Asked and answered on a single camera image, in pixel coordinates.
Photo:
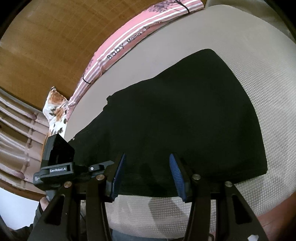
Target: wooden wall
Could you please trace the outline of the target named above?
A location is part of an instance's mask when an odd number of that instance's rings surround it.
[[[161,0],[32,0],[0,40],[0,88],[42,110],[52,86],[69,98],[93,53]]]

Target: tree print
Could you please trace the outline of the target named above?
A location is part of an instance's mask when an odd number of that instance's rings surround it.
[[[188,14],[189,14],[190,13],[189,9],[182,3],[182,1],[184,1],[184,0],[165,0],[163,2],[152,5],[147,10],[149,12],[164,12],[168,9],[169,6],[179,4],[179,5],[183,6],[184,8],[186,8],[186,10],[188,11]]]
[[[91,66],[91,63],[93,62],[93,60],[94,60],[94,57],[91,58],[91,61],[89,62],[88,66],[86,67],[85,70],[87,70]]]

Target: metal bolt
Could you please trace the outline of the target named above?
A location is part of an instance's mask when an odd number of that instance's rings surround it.
[[[96,176],[96,179],[97,179],[98,181],[104,180],[104,178],[105,178],[105,176],[104,176],[103,174],[100,174],[100,175],[97,175],[97,176]]]
[[[225,182],[225,186],[228,187],[228,188],[231,188],[232,187],[232,183],[230,181],[226,181]]]
[[[64,183],[65,188],[69,188],[70,186],[72,186],[72,182],[67,181]]]
[[[193,178],[194,180],[199,180],[199,179],[200,179],[200,175],[199,175],[199,174],[193,174],[193,175],[192,175],[192,178]]]

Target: white wall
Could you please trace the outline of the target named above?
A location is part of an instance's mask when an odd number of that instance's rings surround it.
[[[6,225],[19,229],[33,223],[38,202],[0,188],[0,214]]]

